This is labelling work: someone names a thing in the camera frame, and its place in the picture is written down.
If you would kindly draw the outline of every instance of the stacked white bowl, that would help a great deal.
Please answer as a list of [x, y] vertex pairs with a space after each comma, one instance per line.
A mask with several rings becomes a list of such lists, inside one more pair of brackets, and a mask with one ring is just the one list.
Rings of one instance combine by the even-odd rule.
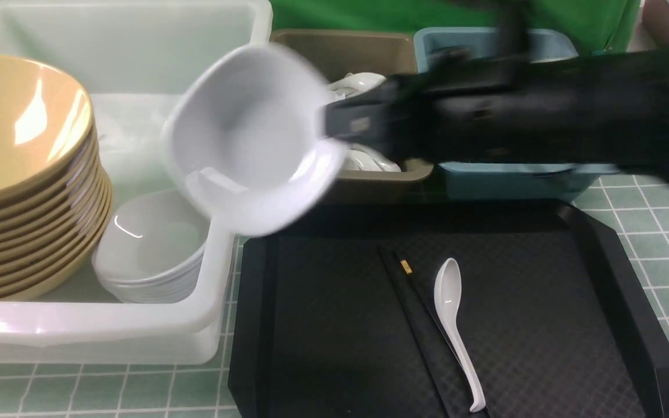
[[177, 190], [139, 196], [117, 209], [92, 266], [122, 302], [182, 301], [196, 286], [209, 224]]

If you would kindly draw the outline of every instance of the tray rim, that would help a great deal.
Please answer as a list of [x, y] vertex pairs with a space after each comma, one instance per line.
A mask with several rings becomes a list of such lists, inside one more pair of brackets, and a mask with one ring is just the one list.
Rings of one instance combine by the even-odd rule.
[[299, 222], [275, 235], [247, 241], [239, 279], [237, 331], [234, 335], [228, 379], [230, 392], [244, 418], [263, 418], [269, 415], [269, 382], [265, 376], [271, 362], [269, 347], [273, 338], [274, 316], [263, 317], [263, 314], [274, 309], [275, 301], [271, 294], [274, 294], [276, 280], [265, 278], [275, 275], [278, 239], [282, 236], [300, 235], [306, 228], [317, 224], [326, 230], [327, 236], [353, 235], [350, 230], [332, 222], [333, 217], [346, 219], [361, 214], [358, 221], [366, 222], [367, 225], [367, 219], [371, 218], [363, 214], [386, 216], [391, 217], [392, 221], [404, 222], [400, 218], [400, 211], [431, 210], [450, 211], [451, 214], [473, 211], [484, 214], [483, 216], [501, 212], [513, 215], [542, 214], [549, 217], [547, 220], [551, 220], [550, 227], [572, 230], [586, 268], [589, 269], [592, 259], [596, 268], [607, 273], [604, 278], [599, 277], [599, 273], [588, 273], [588, 276], [647, 418], [669, 418], [669, 341], [616, 231], [576, 207], [557, 200], [324, 206], [314, 209]]

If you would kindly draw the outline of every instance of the blue plastic bin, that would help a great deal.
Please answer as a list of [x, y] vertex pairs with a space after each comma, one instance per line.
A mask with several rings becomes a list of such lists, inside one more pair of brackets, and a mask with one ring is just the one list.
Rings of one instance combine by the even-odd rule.
[[[494, 54], [492, 27], [428, 27], [415, 34], [420, 72], [430, 68], [428, 56], [441, 48], [462, 46], [474, 58]], [[557, 31], [531, 31], [531, 58], [577, 56], [569, 38]], [[452, 200], [563, 199], [573, 201], [604, 174], [615, 174], [608, 164], [468, 164], [444, 163], [446, 193]]]

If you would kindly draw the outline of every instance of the spoon handle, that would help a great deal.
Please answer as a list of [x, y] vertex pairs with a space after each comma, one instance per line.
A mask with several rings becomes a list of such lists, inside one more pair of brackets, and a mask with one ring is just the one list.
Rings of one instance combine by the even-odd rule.
[[472, 389], [473, 404], [469, 410], [472, 412], [483, 410], [487, 406], [487, 402], [484, 398], [484, 391], [481, 389], [479, 377], [476, 375], [476, 370], [473, 367], [472, 359], [469, 358], [469, 354], [466, 351], [464, 341], [462, 341], [461, 336], [459, 335], [456, 319], [454, 318], [453, 320], [450, 320], [449, 318], [441, 318], [441, 322], [443, 322], [443, 328], [445, 328], [445, 332], [448, 334], [448, 339], [451, 340], [451, 345], [454, 346], [456, 358], [459, 360], [464, 373], [466, 373], [469, 387]]

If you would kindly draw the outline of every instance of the brown plastic bin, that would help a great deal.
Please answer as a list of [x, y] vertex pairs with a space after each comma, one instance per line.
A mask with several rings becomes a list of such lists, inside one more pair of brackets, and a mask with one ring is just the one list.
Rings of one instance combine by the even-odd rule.
[[[404, 34], [283, 29], [273, 32], [270, 40], [308, 59], [330, 82], [365, 71], [385, 76], [417, 72], [412, 37]], [[395, 203], [433, 171], [432, 164], [420, 159], [399, 165], [403, 172], [342, 171], [323, 202]]]

